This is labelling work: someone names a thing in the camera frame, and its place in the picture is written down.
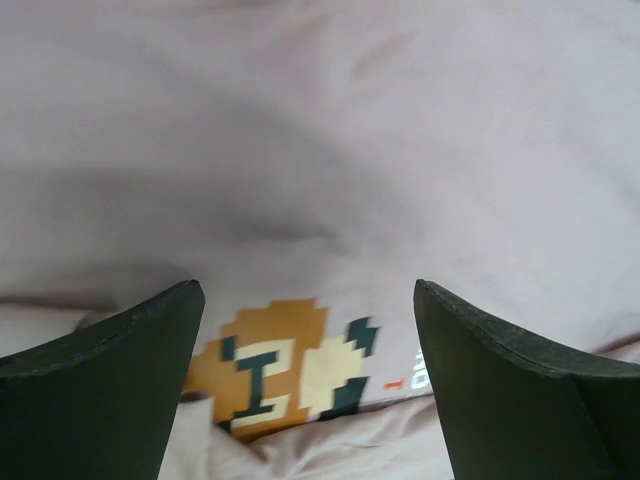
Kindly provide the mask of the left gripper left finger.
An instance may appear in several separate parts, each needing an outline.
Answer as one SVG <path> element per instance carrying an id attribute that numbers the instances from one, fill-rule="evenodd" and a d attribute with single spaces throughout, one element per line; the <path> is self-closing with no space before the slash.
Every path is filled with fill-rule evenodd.
<path id="1" fill-rule="evenodd" d="M 157 478 L 204 306 L 181 282 L 2 358 L 2 478 Z"/>

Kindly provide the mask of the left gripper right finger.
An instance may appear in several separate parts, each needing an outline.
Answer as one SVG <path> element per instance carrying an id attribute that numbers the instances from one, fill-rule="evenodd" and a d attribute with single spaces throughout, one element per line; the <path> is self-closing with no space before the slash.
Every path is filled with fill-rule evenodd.
<path id="1" fill-rule="evenodd" d="M 431 281 L 417 330 L 458 479 L 635 479 L 639 368 L 488 314 Z"/>

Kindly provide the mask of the dusty pink graphic t-shirt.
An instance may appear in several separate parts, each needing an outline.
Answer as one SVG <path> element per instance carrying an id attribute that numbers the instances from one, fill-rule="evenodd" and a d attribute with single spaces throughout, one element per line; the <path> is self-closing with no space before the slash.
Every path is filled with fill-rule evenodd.
<path id="1" fill-rule="evenodd" d="M 155 479 L 458 479 L 431 281 L 639 368 L 635 1 L 5 1 L 1 360 L 195 280 Z"/>

